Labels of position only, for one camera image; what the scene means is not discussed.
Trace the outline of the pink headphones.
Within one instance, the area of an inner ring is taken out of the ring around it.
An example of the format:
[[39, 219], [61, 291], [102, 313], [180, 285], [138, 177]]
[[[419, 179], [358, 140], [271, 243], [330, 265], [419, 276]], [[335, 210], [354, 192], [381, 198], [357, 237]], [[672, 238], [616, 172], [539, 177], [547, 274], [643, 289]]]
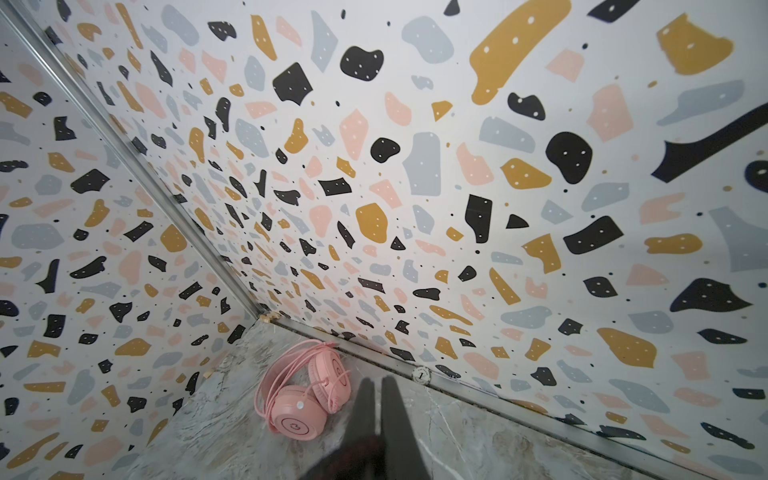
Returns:
[[349, 375], [334, 342], [302, 341], [268, 368], [254, 394], [254, 409], [272, 432], [311, 441], [350, 400]]

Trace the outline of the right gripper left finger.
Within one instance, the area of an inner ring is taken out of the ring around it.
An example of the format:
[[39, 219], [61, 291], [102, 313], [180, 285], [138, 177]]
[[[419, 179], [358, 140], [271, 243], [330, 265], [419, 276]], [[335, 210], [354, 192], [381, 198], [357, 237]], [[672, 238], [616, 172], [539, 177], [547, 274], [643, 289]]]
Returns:
[[375, 386], [364, 378], [357, 390], [352, 413], [338, 449], [342, 456], [376, 456]]

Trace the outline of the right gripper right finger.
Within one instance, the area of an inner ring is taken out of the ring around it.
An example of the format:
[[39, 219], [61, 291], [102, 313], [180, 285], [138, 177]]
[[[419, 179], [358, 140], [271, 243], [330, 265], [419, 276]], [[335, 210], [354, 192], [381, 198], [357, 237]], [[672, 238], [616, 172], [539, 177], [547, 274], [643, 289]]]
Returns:
[[384, 479], [430, 479], [394, 377], [382, 380], [381, 435], [385, 443]]

